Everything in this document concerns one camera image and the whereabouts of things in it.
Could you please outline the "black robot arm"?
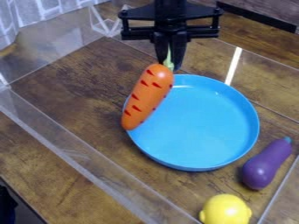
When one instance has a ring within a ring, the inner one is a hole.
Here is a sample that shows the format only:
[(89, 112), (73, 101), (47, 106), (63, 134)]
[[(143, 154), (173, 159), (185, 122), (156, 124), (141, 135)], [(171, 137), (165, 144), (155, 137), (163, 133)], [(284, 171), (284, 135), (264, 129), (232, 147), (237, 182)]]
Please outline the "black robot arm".
[(171, 56), (173, 70), (183, 64), (187, 43), (192, 39), (216, 38), (223, 9), (189, 3), (187, 0), (153, 0), (148, 5), (121, 10), (121, 39), (153, 44), (160, 64)]

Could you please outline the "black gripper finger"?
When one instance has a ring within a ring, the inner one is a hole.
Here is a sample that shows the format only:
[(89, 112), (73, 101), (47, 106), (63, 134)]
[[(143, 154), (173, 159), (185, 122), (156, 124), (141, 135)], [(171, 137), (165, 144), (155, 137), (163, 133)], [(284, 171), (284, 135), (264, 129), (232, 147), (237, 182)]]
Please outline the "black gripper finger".
[(171, 55), (172, 55), (173, 70), (179, 70), (181, 67), (187, 43), (188, 43), (188, 39), (187, 39), (185, 31), (179, 31), (175, 35), (172, 35)]
[(169, 39), (165, 34), (160, 32), (155, 32), (152, 37), (152, 42), (153, 42), (153, 49), (156, 53), (157, 62), (163, 64), (168, 54)]

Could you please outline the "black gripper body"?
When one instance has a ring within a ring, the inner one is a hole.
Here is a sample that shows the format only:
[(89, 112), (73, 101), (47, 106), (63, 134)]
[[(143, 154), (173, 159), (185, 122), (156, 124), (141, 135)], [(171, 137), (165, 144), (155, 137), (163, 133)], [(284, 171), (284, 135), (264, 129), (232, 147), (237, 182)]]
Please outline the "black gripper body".
[[(123, 22), (121, 38), (152, 40), (153, 33), (167, 36), (187, 32), (187, 39), (219, 36), (223, 9), (193, 3), (149, 3), (131, 10), (121, 10), (117, 17)], [(209, 25), (187, 25), (189, 20), (211, 18)], [(153, 26), (131, 27), (129, 20), (153, 21)]]

